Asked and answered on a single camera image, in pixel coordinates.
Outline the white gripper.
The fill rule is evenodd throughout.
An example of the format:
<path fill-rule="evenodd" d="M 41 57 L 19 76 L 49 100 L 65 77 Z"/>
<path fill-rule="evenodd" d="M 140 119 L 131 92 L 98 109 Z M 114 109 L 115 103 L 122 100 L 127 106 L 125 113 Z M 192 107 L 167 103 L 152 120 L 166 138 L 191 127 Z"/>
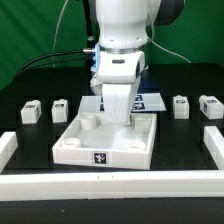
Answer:
<path fill-rule="evenodd" d="M 102 83 L 104 111 L 110 124 L 129 123 L 144 67 L 145 55 L 142 51 L 100 53 L 97 78 Z"/>

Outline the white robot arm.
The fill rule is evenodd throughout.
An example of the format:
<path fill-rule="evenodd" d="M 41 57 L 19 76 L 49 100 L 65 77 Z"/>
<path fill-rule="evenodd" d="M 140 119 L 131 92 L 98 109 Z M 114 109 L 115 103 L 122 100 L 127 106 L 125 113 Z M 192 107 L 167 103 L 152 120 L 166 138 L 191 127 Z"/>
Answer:
<path fill-rule="evenodd" d="M 146 28 L 174 22 L 185 0 L 93 1 L 100 30 L 95 78 L 105 116 L 111 124 L 127 124 L 146 66 L 143 47 L 153 39 Z"/>

